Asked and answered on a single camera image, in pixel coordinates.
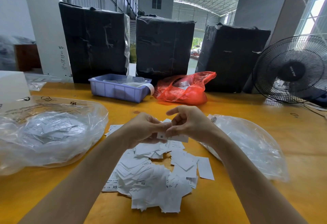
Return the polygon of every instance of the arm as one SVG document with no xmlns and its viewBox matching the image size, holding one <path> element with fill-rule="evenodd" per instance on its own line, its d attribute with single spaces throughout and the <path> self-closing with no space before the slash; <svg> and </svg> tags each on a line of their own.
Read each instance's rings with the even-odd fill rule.
<svg viewBox="0 0 327 224">
<path fill-rule="evenodd" d="M 140 142 L 158 142 L 148 138 L 170 126 L 139 114 L 97 145 L 19 224 L 83 223 L 123 153 Z"/>
<path fill-rule="evenodd" d="M 167 115 L 176 113 L 166 136 L 188 135 L 217 152 L 252 224 L 307 223 L 243 151 L 197 107 L 178 106 Z"/>
</svg>

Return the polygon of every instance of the fan center hub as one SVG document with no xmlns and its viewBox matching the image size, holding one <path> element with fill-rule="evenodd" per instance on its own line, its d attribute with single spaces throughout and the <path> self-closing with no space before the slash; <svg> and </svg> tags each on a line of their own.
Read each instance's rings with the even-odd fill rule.
<svg viewBox="0 0 327 224">
<path fill-rule="evenodd" d="M 305 66 L 301 62 L 288 62 L 280 67 L 278 78 L 283 81 L 293 82 L 298 81 L 305 75 Z"/>
</svg>

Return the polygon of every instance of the person's right hand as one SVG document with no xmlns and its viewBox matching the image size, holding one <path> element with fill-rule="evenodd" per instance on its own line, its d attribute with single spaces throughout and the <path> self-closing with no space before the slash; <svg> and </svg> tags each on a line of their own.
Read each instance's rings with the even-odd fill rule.
<svg viewBox="0 0 327 224">
<path fill-rule="evenodd" d="M 166 114 L 177 114 L 171 121 L 172 127 L 166 130 L 166 137 L 187 135 L 194 140 L 209 144 L 215 140 L 214 136 L 225 136 L 225 133 L 212 123 L 198 107 L 180 105 L 167 111 Z"/>
</svg>

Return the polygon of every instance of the white pillar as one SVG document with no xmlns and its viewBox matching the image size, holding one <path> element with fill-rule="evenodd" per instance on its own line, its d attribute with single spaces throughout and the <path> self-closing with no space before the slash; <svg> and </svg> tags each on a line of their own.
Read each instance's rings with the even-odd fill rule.
<svg viewBox="0 0 327 224">
<path fill-rule="evenodd" d="M 62 0 L 27 0 L 27 5 L 43 73 L 72 82 L 59 1 Z"/>
</svg>

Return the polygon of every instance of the floor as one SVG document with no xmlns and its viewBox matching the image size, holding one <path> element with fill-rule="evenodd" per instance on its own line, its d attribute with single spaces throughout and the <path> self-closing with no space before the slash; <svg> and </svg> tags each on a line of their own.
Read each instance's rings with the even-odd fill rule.
<svg viewBox="0 0 327 224">
<path fill-rule="evenodd" d="M 197 67 L 198 61 L 190 58 L 188 62 L 187 74 L 193 74 L 195 72 L 195 68 Z M 136 63 L 129 64 L 129 75 L 135 76 L 136 73 Z"/>
</svg>

